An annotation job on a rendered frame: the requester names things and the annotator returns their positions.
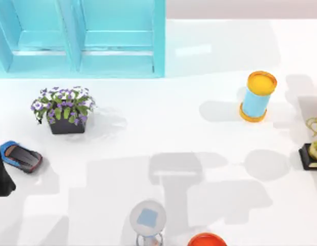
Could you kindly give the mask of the blue and black toy car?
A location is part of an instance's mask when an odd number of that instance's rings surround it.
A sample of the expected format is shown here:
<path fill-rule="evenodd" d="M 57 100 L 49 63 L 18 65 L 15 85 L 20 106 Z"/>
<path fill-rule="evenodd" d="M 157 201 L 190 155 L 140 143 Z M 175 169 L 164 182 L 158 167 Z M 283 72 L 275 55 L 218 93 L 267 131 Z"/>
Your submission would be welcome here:
<path fill-rule="evenodd" d="M 43 162 L 43 157 L 36 151 L 27 149 L 15 141 L 0 145 L 3 162 L 25 173 L 33 173 Z"/>

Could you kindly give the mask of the gold trophy on black base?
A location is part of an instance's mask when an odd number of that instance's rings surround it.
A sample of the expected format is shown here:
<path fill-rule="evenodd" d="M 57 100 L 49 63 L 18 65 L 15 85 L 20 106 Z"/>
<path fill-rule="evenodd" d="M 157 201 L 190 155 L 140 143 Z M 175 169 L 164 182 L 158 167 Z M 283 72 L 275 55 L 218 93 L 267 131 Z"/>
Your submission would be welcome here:
<path fill-rule="evenodd" d="M 306 120 L 305 125 L 317 136 L 317 116 Z M 312 143 L 305 143 L 299 149 L 302 167 L 306 171 L 317 170 L 317 140 Z"/>

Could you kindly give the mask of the red round object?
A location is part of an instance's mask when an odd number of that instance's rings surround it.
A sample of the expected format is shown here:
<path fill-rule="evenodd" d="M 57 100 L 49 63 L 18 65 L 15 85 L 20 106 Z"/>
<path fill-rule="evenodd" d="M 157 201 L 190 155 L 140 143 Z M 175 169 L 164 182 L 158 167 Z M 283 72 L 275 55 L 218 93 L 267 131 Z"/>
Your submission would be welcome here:
<path fill-rule="evenodd" d="M 220 236 L 205 232 L 193 236 L 187 246 L 227 246 L 227 244 Z"/>

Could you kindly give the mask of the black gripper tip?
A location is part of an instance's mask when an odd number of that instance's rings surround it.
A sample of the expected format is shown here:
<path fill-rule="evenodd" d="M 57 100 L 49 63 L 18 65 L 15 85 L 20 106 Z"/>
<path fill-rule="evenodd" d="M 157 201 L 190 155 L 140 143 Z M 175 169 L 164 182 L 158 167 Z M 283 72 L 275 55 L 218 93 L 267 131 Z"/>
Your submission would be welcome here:
<path fill-rule="evenodd" d="M 0 153 L 0 197 L 8 197 L 15 189 L 16 185 L 6 171 Z"/>

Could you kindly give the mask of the grey hourglass with blue sand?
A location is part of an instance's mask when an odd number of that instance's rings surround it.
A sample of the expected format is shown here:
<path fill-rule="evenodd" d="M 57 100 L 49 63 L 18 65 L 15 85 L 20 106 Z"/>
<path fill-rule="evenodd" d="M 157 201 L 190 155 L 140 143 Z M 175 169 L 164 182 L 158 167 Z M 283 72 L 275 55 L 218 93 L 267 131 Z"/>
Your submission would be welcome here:
<path fill-rule="evenodd" d="M 136 246 L 163 246 L 166 211 L 155 200 L 138 203 L 130 213 L 130 224 L 136 233 Z"/>

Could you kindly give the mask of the purple flower plant pot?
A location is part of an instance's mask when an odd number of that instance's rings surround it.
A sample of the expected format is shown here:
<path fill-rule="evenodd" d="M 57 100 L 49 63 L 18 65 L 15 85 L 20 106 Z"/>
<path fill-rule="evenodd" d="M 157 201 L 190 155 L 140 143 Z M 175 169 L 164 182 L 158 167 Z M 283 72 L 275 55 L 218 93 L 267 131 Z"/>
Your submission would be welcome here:
<path fill-rule="evenodd" d="M 88 88 L 74 86 L 71 89 L 53 87 L 40 90 L 31 104 L 39 124 L 45 119 L 52 134 L 84 133 L 89 114 L 96 107 Z"/>

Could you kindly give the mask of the blue and yellow can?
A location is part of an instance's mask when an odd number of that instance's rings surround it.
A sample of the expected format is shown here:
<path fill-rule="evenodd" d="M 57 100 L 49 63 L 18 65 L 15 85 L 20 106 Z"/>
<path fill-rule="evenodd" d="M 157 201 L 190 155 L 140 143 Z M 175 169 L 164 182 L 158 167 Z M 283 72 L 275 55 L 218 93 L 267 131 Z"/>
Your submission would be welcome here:
<path fill-rule="evenodd" d="M 276 86 L 277 80 L 272 74 L 266 71 L 251 73 L 247 79 L 244 99 L 240 104 L 240 116 L 248 122 L 262 121 Z"/>

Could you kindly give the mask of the light blue rack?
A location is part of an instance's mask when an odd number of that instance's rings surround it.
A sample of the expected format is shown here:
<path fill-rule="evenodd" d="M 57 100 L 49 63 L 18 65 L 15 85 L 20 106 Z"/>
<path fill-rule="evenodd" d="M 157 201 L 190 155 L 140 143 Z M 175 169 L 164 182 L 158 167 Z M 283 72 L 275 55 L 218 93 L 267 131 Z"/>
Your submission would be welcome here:
<path fill-rule="evenodd" d="M 166 0 L 0 0 L 0 78 L 165 75 Z"/>

